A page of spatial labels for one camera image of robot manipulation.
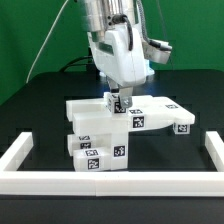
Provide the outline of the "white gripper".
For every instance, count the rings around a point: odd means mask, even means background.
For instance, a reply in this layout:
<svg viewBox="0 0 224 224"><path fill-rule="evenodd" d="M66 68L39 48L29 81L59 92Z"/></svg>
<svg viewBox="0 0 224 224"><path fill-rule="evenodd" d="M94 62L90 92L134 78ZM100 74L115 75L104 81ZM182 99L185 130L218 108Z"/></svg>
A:
<svg viewBox="0 0 224 224"><path fill-rule="evenodd" d="M132 106L133 86L146 80L142 41L136 28L133 32L133 49L129 50L129 36L124 24L105 32L104 42L94 42L91 33L88 40L96 67L109 77L111 93L119 92L122 108Z"/></svg>

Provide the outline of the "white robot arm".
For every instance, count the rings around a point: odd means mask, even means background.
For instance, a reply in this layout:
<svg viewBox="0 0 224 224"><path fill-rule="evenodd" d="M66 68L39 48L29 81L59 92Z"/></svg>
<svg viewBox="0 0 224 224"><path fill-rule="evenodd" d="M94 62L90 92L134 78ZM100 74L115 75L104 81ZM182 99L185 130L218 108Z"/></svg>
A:
<svg viewBox="0 0 224 224"><path fill-rule="evenodd" d="M146 81L145 60L165 64L172 47L147 36L141 0L79 0L97 69L118 91L122 108L132 106L133 87Z"/></svg>

